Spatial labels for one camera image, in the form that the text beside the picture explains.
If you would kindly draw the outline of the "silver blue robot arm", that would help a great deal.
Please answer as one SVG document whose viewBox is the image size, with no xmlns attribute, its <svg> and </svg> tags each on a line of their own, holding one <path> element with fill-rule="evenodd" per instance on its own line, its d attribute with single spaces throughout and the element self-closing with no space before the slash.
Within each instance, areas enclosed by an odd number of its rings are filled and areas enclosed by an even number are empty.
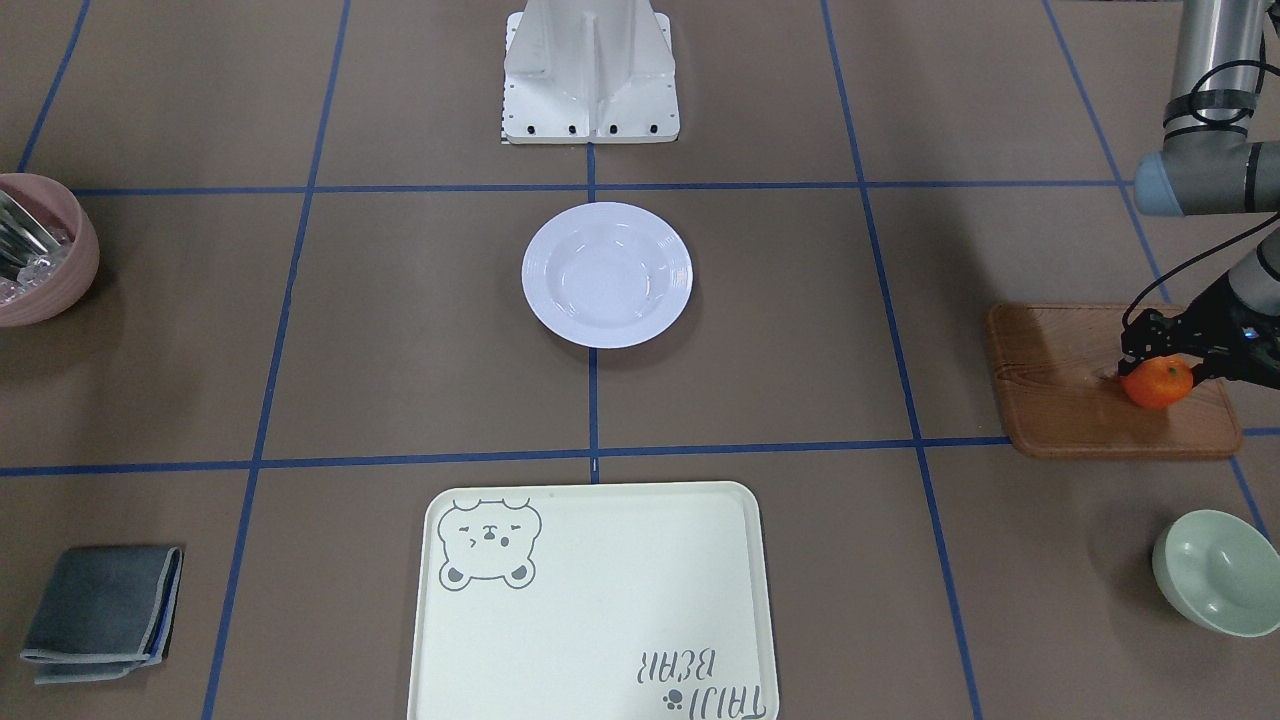
<svg viewBox="0 0 1280 720">
<path fill-rule="evenodd" d="M 1178 315 L 1132 302 L 1123 315 L 1120 377 L 1155 357 L 1197 359 L 1194 382 L 1277 387 L 1279 146 L 1254 142 L 1251 124 L 1265 79 L 1275 1 L 1187 1 L 1164 109 L 1164 145 L 1143 156 L 1135 205 L 1147 217 L 1263 214 L 1260 242 Z"/>
</svg>

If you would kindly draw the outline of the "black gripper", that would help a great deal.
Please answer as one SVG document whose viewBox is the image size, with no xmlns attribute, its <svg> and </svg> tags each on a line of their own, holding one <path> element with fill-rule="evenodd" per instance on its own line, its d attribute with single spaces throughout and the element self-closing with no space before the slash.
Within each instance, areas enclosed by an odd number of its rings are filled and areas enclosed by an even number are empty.
<svg viewBox="0 0 1280 720">
<path fill-rule="evenodd" d="M 1219 277 L 1180 315 L 1144 310 L 1123 329 L 1123 363 L 1187 354 L 1193 386 L 1217 379 L 1279 388 L 1277 318 L 1247 306 L 1226 275 Z"/>
</svg>

